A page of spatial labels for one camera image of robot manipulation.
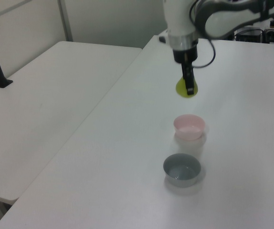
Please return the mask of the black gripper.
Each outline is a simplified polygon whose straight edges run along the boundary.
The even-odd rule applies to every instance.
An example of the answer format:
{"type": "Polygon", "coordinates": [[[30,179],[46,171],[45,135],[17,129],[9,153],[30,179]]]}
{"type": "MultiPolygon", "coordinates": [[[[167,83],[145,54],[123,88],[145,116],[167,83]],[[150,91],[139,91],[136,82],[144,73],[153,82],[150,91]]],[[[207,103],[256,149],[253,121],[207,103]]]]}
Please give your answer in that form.
{"type": "Polygon", "coordinates": [[[187,95],[194,95],[194,74],[192,62],[198,57],[197,44],[193,43],[190,49],[184,51],[173,50],[174,60],[182,64],[183,79],[187,95]]]}

